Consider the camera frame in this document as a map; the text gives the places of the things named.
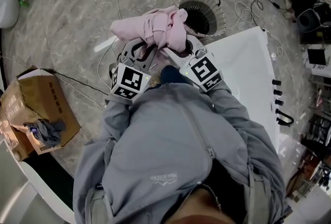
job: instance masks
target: black cable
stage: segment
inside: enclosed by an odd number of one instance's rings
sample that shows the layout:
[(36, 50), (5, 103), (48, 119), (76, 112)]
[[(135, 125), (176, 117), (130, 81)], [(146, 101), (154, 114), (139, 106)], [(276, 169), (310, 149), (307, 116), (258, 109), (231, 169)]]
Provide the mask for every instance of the black cable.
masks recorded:
[[(271, 3), (276, 9), (289, 11), (289, 10), (287, 10), (287, 9), (280, 8), (280, 6), (279, 6), (277, 3), (274, 3), (274, 2), (272, 2), (271, 0), (265, 0), (265, 1), (270, 2), (270, 3)], [(253, 8), (253, 4), (254, 4), (255, 2), (257, 3), (258, 8), (259, 8), (261, 11), (263, 11), (263, 10), (264, 10), (264, 7), (263, 7), (262, 2), (260, 2), (260, 0), (255, 0), (255, 1), (253, 1), (252, 4), (250, 5), (250, 10), (253, 12), (253, 9), (252, 9), (252, 8)], [(255, 21), (255, 19), (254, 19), (254, 15), (253, 15), (253, 13), (252, 13), (252, 18), (253, 18), (253, 21), (254, 21), (255, 25), (258, 26), (258, 24), (256, 23), (256, 21)]]
[(55, 71), (55, 70), (54, 70), (53, 72), (56, 73), (56, 74), (59, 74), (59, 75), (61, 75), (61, 76), (63, 76), (63, 77), (66, 77), (66, 78), (68, 78), (68, 79), (72, 79), (73, 81), (79, 82), (80, 84), (83, 84), (83, 85), (85, 85), (85, 86), (88, 86), (88, 87), (90, 87), (90, 88), (92, 88), (92, 89), (94, 89), (94, 90), (96, 90), (96, 91), (99, 91), (99, 92), (105, 94), (105, 95), (109, 95), (109, 94), (106, 94), (106, 93), (104, 93), (103, 91), (101, 91), (101, 90), (99, 90), (99, 89), (97, 89), (97, 88), (94, 88), (94, 87), (92, 87), (92, 86), (90, 86), (90, 85), (88, 85), (88, 84), (85, 84), (85, 83), (81, 82), (81, 81), (75, 80), (74, 78), (72, 78), (72, 77), (68, 77), (68, 76), (66, 76), (66, 75), (64, 75), (64, 74), (61, 74), (61, 73)]

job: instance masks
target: black mesh basket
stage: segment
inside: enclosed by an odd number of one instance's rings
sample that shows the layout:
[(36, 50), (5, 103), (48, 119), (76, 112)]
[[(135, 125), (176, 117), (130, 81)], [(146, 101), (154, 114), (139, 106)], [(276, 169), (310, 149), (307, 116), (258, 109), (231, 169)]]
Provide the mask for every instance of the black mesh basket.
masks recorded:
[(194, 36), (220, 36), (225, 32), (225, 17), (221, 0), (179, 0), (179, 9), (188, 17), (186, 31)]

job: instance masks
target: pink towel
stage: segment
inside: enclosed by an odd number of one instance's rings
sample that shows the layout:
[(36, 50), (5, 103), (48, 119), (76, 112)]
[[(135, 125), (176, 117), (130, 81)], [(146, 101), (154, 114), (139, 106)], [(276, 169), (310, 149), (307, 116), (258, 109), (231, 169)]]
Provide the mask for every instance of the pink towel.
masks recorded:
[(154, 9), (139, 17), (116, 20), (110, 31), (121, 41), (141, 37), (148, 46), (156, 44), (159, 48), (168, 48), (181, 53), (185, 50), (186, 31), (184, 22), (187, 12), (171, 6), (166, 9)]

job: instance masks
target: floor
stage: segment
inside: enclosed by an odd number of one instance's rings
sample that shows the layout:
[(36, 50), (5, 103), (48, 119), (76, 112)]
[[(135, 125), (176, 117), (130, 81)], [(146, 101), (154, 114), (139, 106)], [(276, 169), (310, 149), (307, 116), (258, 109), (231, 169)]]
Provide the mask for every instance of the floor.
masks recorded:
[(285, 183), (288, 183), (291, 177), (297, 172), (305, 151), (306, 147), (301, 145), (292, 136), (283, 133), (279, 135), (278, 156), (283, 166), (283, 178)]
[[(116, 0), (28, 1), (30, 7), (22, 7), (15, 27), (2, 31), (4, 56), (16, 60), (25, 67), (35, 65), (53, 68), (108, 92), (107, 87), (97, 76), (97, 66), (103, 52), (94, 52), (93, 47), (112, 36), (109, 27), (112, 21), (119, 18)], [(222, 0), (228, 27), (237, 20), (234, 13), (234, 4), (237, 1), (250, 5), (253, 0)], [(271, 1), (277, 2), (282, 7), (285, 5), (285, 0)], [(127, 18), (141, 15), (157, 7), (177, 4), (178, 0), (119, 0), (119, 2), (122, 17)], [(275, 9), (270, 3), (265, 2), (264, 10), (257, 9), (257, 13), (268, 30), (280, 38), (287, 54), (273, 61), (273, 66), (277, 79), (283, 83), (282, 100), (285, 103), (281, 109), (296, 120), (290, 128), (281, 127), (281, 133), (290, 136), (291, 139), (297, 139), (305, 130), (307, 118), (310, 116), (307, 107), (313, 93), (308, 83), (308, 72), (302, 63), (299, 34), (295, 24), (286, 20), (283, 12)], [(240, 21), (237, 27), (228, 30), (222, 37), (252, 26)], [(215, 40), (217, 38), (210, 38), (206, 42)], [(277, 42), (270, 39), (268, 45), (270, 53), (276, 52), (276, 47)], [(108, 52), (100, 67), (101, 76), (108, 81), (108, 65), (114, 61), (114, 55)], [(23, 70), (8, 59), (4, 60), (4, 66), (7, 82)], [(104, 104), (103, 94), (71, 81), (70, 83), (99, 104)], [(98, 136), (101, 110), (68, 85), (62, 83), (62, 87), (82, 129), (63, 149), (55, 151), (53, 155), (71, 175), (74, 175), (83, 144)], [(306, 116), (299, 119), (304, 112)]]

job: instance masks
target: gray hoodie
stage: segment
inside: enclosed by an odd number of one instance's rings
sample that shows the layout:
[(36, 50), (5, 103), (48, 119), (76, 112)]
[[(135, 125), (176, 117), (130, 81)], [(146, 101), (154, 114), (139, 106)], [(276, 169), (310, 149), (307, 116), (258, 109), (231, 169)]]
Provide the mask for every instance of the gray hoodie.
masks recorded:
[[(207, 94), (184, 83), (164, 84), (131, 106), (110, 96), (100, 137), (85, 145), (76, 171), (77, 223), (89, 218), (88, 192), (100, 183), (111, 223), (161, 223), (179, 198), (207, 178), (213, 159), (244, 186), (248, 215), (255, 207), (255, 214), (267, 214), (263, 222), (282, 216), (285, 186), (277, 153), (224, 82)], [(262, 198), (253, 191), (257, 178)]]

